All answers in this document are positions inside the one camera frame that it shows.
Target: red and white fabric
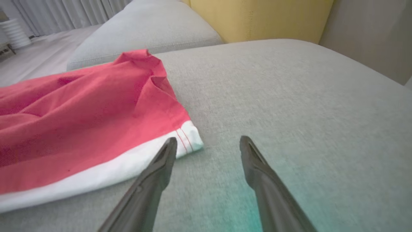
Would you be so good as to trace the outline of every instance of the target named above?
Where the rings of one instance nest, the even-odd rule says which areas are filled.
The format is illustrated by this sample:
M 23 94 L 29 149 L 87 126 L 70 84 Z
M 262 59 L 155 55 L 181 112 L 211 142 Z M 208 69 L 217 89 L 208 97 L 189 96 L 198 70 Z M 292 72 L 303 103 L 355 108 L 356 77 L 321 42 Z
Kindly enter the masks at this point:
M 135 177 L 169 137 L 177 157 L 203 147 L 147 50 L 0 88 L 0 212 Z

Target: white ribbed vase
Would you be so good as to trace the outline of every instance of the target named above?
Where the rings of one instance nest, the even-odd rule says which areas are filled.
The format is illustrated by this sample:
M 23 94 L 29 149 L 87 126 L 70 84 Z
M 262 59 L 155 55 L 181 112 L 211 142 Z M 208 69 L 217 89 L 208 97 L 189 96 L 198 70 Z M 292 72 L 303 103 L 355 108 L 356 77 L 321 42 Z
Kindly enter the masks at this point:
M 30 39 L 26 36 L 17 19 L 0 23 L 0 28 L 10 40 L 13 49 L 29 46 Z

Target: yellow sofa backrest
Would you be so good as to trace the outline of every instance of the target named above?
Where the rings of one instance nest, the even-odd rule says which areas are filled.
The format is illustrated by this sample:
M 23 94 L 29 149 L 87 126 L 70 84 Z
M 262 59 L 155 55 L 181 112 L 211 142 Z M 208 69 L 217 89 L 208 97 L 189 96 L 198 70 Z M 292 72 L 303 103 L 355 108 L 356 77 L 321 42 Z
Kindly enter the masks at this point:
M 292 38 L 318 43 L 333 0 L 183 0 L 226 43 Z

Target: seat cushion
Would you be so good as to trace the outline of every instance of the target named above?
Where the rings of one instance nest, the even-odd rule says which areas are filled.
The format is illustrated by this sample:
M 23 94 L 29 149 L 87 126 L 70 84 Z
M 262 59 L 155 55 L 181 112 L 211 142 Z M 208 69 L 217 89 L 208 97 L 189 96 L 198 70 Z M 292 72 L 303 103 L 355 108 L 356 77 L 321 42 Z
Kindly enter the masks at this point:
M 410 90 L 297 40 L 157 57 L 205 145 L 175 162 L 153 231 L 262 231 L 241 135 L 253 139 L 319 232 L 410 231 Z M 0 230 L 96 231 L 131 183 L 0 215 Z
M 112 62 L 130 50 L 156 54 L 221 43 L 217 32 L 185 3 L 134 0 L 74 51 L 67 70 Z

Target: wooden floor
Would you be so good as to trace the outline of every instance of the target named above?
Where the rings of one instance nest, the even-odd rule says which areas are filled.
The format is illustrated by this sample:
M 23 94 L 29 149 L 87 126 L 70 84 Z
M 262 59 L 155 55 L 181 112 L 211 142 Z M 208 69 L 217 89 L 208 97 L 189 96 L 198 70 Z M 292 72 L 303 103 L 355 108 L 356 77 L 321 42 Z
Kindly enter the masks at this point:
M 64 31 L 32 39 L 30 47 L 0 63 L 0 87 L 66 71 L 67 61 L 76 48 L 100 25 Z

